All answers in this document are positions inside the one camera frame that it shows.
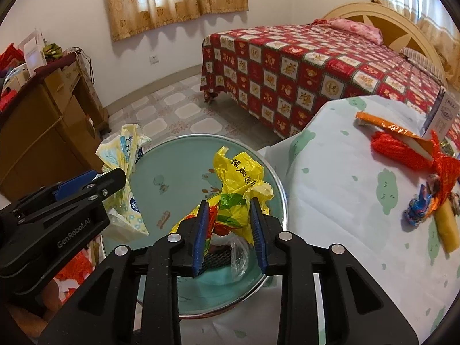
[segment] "yellow roll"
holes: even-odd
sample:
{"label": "yellow roll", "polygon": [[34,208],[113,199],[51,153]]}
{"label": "yellow roll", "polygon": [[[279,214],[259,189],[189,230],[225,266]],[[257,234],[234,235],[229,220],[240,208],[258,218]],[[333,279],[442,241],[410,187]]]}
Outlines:
{"label": "yellow roll", "polygon": [[434,212],[439,238],[446,253],[452,253],[460,246],[460,235],[449,199]]}

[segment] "pillow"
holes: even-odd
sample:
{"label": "pillow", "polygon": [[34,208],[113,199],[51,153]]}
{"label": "pillow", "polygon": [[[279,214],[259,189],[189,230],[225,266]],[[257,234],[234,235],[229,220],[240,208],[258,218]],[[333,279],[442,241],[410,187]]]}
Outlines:
{"label": "pillow", "polygon": [[382,32],[372,26],[365,25],[364,23],[354,22],[353,20],[343,18],[332,18],[327,21],[332,28],[355,33],[377,45],[382,45],[383,36]]}
{"label": "pillow", "polygon": [[437,68],[430,59],[410,48],[402,48],[400,53],[410,62],[411,65],[414,65],[420,71],[423,71],[432,79],[436,80],[437,83],[440,83],[440,85],[447,87],[447,80],[444,75],[444,71]]}

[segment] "red checkered bedspread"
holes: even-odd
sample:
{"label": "red checkered bedspread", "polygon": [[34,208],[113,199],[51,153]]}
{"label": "red checkered bedspread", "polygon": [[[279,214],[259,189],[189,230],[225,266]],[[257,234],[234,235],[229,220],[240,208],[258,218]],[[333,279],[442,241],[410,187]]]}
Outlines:
{"label": "red checkered bedspread", "polygon": [[[425,113],[439,85],[393,50],[327,24],[256,27],[203,42],[205,98],[228,92],[286,138],[329,100],[378,94]],[[449,137],[460,148],[457,116]]]}

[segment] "human hand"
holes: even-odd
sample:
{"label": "human hand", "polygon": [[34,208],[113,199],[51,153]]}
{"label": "human hand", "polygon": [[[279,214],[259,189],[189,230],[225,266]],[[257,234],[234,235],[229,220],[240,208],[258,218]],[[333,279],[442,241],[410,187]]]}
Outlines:
{"label": "human hand", "polygon": [[43,300],[43,304],[47,308],[47,312],[43,318],[40,318],[21,307],[9,304],[6,305],[6,309],[8,309],[16,324],[29,337],[39,337],[48,325],[48,322],[62,307],[61,300],[59,299],[59,287],[54,280],[51,280],[42,290],[41,298]]}

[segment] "tiled floor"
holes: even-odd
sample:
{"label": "tiled floor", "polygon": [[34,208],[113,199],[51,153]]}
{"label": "tiled floor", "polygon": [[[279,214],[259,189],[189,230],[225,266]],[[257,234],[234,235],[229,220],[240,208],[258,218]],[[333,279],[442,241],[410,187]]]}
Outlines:
{"label": "tiled floor", "polygon": [[227,94],[206,104],[199,75],[160,89],[112,114],[112,139],[126,123],[137,123],[152,139],[147,148],[163,140],[191,133],[228,136],[259,150],[280,141],[268,127],[241,109]]}

